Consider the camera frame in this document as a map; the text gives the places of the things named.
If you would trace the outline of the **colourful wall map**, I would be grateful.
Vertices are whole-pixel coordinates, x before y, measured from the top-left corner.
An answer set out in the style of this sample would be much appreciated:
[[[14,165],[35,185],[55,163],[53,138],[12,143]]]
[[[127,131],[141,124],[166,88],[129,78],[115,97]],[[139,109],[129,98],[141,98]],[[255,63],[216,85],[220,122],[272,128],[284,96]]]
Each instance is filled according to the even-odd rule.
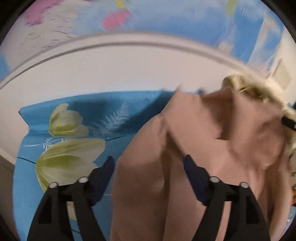
[[[36,1],[1,45],[1,78],[43,50],[111,31],[190,39],[269,75],[283,29],[261,1]]]

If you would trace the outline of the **white wall socket panel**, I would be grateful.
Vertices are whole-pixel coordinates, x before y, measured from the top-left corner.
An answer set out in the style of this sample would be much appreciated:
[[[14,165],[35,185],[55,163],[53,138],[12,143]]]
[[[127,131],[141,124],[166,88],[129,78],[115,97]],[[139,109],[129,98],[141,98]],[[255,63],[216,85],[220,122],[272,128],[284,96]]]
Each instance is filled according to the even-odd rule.
[[[282,90],[286,90],[292,81],[292,77],[283,61],[282,58],[279,59],[277,65],[270,77]]]

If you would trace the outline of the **cream yellow garment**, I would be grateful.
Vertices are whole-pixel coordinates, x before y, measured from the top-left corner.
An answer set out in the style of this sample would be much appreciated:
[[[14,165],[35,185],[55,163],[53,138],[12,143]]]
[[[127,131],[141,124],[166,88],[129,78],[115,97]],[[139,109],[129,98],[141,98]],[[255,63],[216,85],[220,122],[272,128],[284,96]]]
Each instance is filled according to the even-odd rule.
[[[281,116],[273,114],[273,107],[280,108],[291,121],[295,121],[295,111],[289,108],[286,103],[278,97],[268,86],[258,84],[242,75],[230,75],[224,78],[222,86],[231,87],[234,91],[256,101],[255,105],[260,109],[251,111],[251,114],[244,114],[253,126],[251,133],[254,134],[254,143],[267,141],[265,147],[275,148],[282,142],[286,151],[292,152],[295,149],[295,132],[283,126]]]

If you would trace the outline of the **blue floral bed sheet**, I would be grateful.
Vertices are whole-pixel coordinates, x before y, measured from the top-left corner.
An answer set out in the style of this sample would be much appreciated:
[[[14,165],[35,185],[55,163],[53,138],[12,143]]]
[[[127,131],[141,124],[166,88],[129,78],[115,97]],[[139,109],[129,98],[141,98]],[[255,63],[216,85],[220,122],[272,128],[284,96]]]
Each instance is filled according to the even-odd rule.
[[[160,113],[167,91],[106,92],[55,99],[21,108],[29,127],[18,151],[13,180],[16,229],[28,237],[48,185],[71,184],[117,160],[139,129]]]

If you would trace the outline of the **pink jacket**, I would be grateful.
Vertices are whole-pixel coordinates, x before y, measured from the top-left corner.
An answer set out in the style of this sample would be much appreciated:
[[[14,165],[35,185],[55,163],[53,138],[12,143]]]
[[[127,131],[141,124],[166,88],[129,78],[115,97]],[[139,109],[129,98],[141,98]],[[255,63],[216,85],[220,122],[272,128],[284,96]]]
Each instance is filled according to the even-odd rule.
[[[184,156],[223,182],[250,185],[272,240],[284,232],[292,186],[281,109],[231,88],[177,90],[120,156],[112,185],[111,240],[191,240],[205,207]]]

